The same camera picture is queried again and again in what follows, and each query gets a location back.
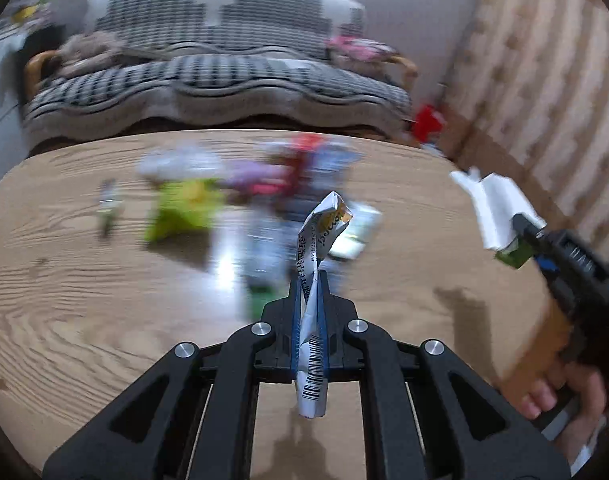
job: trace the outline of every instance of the white tissue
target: white tissue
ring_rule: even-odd
[[[518,213],[522,213],[538,228],[545,227],[546,222],[538,216],[512,178],[491,173],[480,179],[478,168],[471,168],[468,174],[452,171],[451,178],[473,200],[485,249],[499,251],[511,244],[515,239],[511,220]]]
[[[153,150],[142,157],[138,171],[158,184],[221,178],[226,174],[222,159],[197,142],[181,142],[174,148]]]

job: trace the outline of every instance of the green snack package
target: green snack package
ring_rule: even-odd
[[[169,182],[160,187],[158,206],[144,233],[147,242],[196,229],[210,229],[215,211],[222,206],[216,179]]]
[[[521,238],[515,238],[508,247],[495,253],[502,263],[515,269],[522,267],[530,257],[534,256],[533,248]]]
[[[251,321],[259,321],[265,304],[288,296],[288,292],[280,293],[271,286],[249,286],[249,316]]]

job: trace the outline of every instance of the wooden armrest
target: wooden armrest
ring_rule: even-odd
[[[57,55],[57,50],[40,52],[28,60],[25,66],[25,92],[27,101],[31,101],[38,93],[38,85],[42,81],[42,66],[44,63]]]
[[[411,60],[402,56],[391,56],[387,61],[402,65],[404,68],[404,89],[409,95],[411,95],[413,84],[417,78],[417,65]]]

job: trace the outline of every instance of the curtain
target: curtain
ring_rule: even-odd
[[[553,228],[609,258],[609,11],[601,0],[480,0],[439,145],[513,178]]]

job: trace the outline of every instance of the barcode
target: barcode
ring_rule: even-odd
[[[306,375],[302,397],[319,400],[322,383],[324,381],[324,368],[322,367],[322,344],[319,336],[311,334],[309,338],[309,370]]]

